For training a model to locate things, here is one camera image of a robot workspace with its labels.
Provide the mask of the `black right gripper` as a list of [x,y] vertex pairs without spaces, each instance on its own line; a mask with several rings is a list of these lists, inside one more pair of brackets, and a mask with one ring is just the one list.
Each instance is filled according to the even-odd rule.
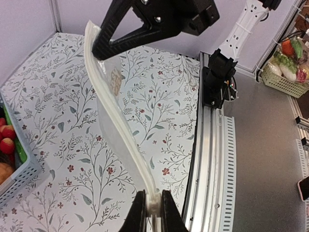
[[92,46],[98,60],[177,36],[199,36],[219,20],[213,0],[113,0]]

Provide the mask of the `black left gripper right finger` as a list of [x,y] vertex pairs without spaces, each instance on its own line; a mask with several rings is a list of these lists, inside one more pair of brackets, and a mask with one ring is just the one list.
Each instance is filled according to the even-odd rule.
[[158,193],[156,204],[157,232],[188,232],[172,194],[168,190]]

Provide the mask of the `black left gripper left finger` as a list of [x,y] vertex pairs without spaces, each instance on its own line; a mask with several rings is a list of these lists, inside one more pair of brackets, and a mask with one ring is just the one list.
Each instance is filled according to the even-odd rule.
[[138,191],[124,221],[124,232],[147,231],[147,218],[151,215],[151,200],[145,190]]

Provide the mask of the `clear zip top bag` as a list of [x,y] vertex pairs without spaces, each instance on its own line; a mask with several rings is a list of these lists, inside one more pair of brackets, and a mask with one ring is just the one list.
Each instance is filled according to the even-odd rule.
[[92,53],[94,42],[100,32],[99,26],[88,21],[84,36],[84,62],[97,94],[99,125],[108,146],[132,177],[136,189],[146,191],[146,216],[152,220],[152,230],[159,232],[161,194],[156,189],[150,167],[140,153],[133,132],[118,103],[123,80],[121,60],[114,56],[100,61]]

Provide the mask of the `light blue plastic basket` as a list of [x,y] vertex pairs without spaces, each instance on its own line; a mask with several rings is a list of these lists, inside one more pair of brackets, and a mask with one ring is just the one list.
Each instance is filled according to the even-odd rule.
[[12,199],[18,191],[20,191],[29,181],[41,173],[42,168],[31,151],[28,141],[14,116],[14,110],[9,106],[3,96],[0,98],[0,107],[12,123],[20,146],[26,155],[25,161],[21,161],[16,170],[0,185],[0,206],[3,207],[10,199]]

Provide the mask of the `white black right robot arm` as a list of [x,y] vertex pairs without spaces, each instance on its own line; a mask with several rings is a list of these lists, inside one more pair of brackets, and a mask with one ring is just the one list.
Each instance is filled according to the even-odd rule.
[[[204,106],[222,108],[245,42],[253,28],[279,4],[278,0],[246,2],[231,32],[202,69]],[[142,20],[142,27],[113,41],[112,36],[129,10]],[[89,54],[95,60],[103,61],[132,48],[175,37],[181,32],[198,36],[219,17],[212,0],[114,0],[98,34],[94,33],[93,25],[87,25],[85,44],[90,46]]]

